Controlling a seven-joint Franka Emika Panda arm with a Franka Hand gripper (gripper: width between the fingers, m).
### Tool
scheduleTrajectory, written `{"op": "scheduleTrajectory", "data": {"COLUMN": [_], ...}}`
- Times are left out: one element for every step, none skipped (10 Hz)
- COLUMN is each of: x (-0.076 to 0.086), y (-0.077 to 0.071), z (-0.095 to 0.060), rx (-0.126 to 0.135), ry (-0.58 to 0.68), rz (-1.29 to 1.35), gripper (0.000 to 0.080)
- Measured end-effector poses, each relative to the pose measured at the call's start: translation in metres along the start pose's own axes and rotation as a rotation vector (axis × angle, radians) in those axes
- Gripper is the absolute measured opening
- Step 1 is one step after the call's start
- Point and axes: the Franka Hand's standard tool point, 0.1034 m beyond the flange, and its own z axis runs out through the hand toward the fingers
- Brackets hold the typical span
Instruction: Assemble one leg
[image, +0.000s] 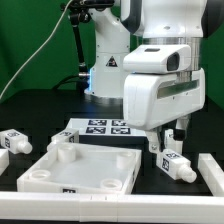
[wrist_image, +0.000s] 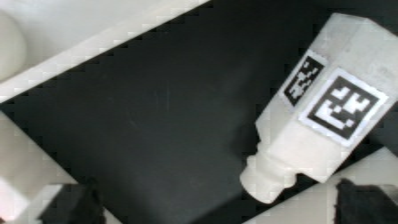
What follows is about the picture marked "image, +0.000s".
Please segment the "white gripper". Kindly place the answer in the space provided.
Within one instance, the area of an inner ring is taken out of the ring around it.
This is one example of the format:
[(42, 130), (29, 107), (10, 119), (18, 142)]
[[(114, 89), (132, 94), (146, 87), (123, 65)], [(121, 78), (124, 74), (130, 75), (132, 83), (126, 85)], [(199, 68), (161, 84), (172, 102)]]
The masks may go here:
[(192, 80), (176, 83), (175, 73), (168, 75), (130, 74), (124, 84), (123, 113), (129, 127), (146, 131), (149, 151), (160, 151), (156, 128), (175, 119), (175, 140), (185, 140), (190, 122), (188, 114), (200, 110), (205, 102), (205, 73), (192, 72)]

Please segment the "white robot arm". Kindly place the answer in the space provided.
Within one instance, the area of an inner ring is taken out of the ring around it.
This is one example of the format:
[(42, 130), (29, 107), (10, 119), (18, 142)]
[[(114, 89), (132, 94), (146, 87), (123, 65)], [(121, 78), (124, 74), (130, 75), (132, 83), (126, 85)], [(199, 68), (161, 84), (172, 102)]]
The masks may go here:
[(121, 7), (90, 10), (96, 62), (88, 95), (121, 100), (127, 124), (146, 133), (149, 150), (165, 146), (164, 124), (176, 123), (173, 139), (186, 138), (189, 115), (204, 105), (205, 73), (200, 42), (224, 23), (224, 0), (112, 0)]

